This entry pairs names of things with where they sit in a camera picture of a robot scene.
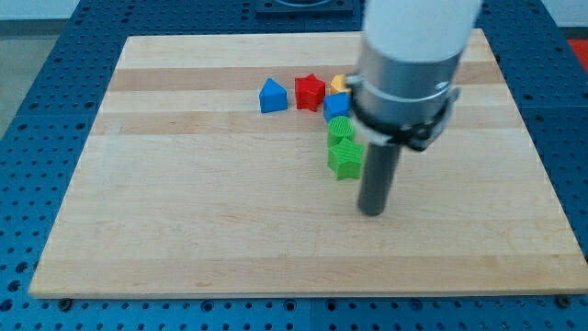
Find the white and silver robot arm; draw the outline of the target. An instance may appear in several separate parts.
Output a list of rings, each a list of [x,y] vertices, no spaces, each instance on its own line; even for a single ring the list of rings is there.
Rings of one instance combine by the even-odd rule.
[[[448,125],[452,86],[481,0],[368,0],[352,89],[352,119],[376,146],[422,151]]]

